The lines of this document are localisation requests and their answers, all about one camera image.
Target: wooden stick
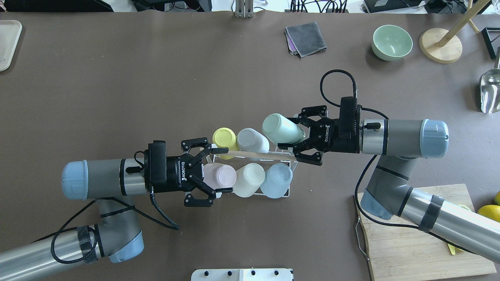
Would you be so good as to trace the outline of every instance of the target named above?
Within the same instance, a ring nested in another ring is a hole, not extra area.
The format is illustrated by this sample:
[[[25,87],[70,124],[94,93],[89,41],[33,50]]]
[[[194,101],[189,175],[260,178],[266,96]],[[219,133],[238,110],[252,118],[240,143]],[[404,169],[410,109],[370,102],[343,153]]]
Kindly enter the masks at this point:
[[[472,0],[469,0],[468,4],[467,4],[467,11],[470,10],[472,8]],[[470,25],[470,28],[472,28],[472,30],[475,32],[475,33],[479,33],[479,29],[478,27],[474,24],[474,22],[472,21],[472,18],[469,18],[468,20],[468,23]]]
[[[217,156],[238,156],[246,158],[259,158],[266,160],[283,160],[283,161],[297,161],[293,155],[287,154],[275,154],[275,153],[259,153],[259,152],[248,152],[248,151],[236,151],[229,150],[228,153],[216,154]]]
[[[448,42],[455,36],[459,31],[471,20],[479,11],[488,4],[490,0],[479,0],[474,4],[474,6],[468,10],[465,15],[453,26],[453,28],[444,35],[444,37],[437,42],[439,47],[444,47]]]

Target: wooden cutting board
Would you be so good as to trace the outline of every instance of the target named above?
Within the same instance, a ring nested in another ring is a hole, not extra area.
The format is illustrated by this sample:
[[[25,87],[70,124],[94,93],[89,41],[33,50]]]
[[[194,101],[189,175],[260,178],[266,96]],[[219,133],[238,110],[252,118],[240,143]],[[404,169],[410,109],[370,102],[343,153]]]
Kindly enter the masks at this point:
[[[419,188],[438,195],[454,204],[463,204],[474,211],[465,184]],[[361,201],[363,193],[358,193]],[[363,214],[361,227],[369,254],[369,267],[374,281],[423,281],[496,273],[495,264],[479,255],[457,250],[450,253],[443,241],[420,230],[384,226],[372,222]],[[411,224],[393,216],[395,224]]]

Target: tabletop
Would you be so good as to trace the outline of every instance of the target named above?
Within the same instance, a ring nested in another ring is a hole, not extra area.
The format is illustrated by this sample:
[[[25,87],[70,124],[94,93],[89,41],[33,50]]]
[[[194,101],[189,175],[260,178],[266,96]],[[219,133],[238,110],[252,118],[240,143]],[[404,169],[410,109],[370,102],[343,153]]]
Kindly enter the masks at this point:
[[[469,26],[458,33],[463,54],[455,63],[435,63],[418,46],[424,31],[450,29],[459,18],[4,13],[2,20],[18,20],[23,30],[10,67],[0,72],[0,252],[56,231],[87,203],[64,197],[66,163],[131,158],[153,140],[165,140],[168,155],[180,155],[181,140],[210,138],[220,127],[260,131],[269,114],[291,117],[302,107],[325,105],[319,82],[332,69],[354,76],[364,107],[391,119],[448,124],[448,153],[421,159],[412,186],[463,183],[476,209],[491,204],[500,181],[500,115],[480,112],[477,100],[480,76],[494,62]],[[327,50],[302,59],[289,55],[285,27],[314,21]],[[474,22],[480,30],[500,24],[496,15],[479,15]],[[373,32],[386,24],[404,28],[413,39],[402,60],[382,61],[371,50]],[[333,101],[351,95],[351,87],[342,75],[324,83]],[[338,116],[329,109],[331,118]],[[103,258],[50,279],[185,281],[195,269],[284,267],[294,270],[296,280],[368,280],[353,230],[353,193],[370,157],[327,153],[322,166],[300,163],[288,198],[224,194],[210,208],[188,208],[181,192],[158,194],[179,231],[140,218],[142,254],[118,264]],[[147,196],[135,201],[160,217]],[[98,220],[97,208],[90,208],[73,225]]]

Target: light blue joint cap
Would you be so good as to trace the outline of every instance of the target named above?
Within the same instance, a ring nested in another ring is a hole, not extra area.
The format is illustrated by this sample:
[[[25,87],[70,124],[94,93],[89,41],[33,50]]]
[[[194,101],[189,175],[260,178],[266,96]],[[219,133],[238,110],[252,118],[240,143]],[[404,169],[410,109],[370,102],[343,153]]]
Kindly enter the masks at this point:
[[[87,160],[69,162],[61,176],[62,192],[68,199],[87,199],[89,192],[89,167]]]
[[[390,213],[386,208],[384,208],[375,198],[365,190],[363,193],[363,198],[361,198],[361,208],[368,213],[381,218],[382,220],[390,220],[393,214]]]
[[[443,121],[425,119],[420,129],[420,153],[424,158],[441,158],[448,150],[448,126]]]
[[[128,242],[127,245],[123,246],[123,248],[119,249],[116,253],[109,256],[109,259],[112,263],[121,263],[126,260],[130,260],[144,250],[144,241],[143,241],[143,231],[141,230],[137,236],[132,239],[132,241]]]

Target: gray cloth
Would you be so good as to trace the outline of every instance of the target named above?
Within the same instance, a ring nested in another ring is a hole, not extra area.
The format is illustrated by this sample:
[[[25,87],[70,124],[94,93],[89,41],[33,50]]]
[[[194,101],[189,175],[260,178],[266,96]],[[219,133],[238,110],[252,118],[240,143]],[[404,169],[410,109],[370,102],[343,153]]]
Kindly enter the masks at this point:
[[[285,27],[301,58],[327,49],[317,22]]]

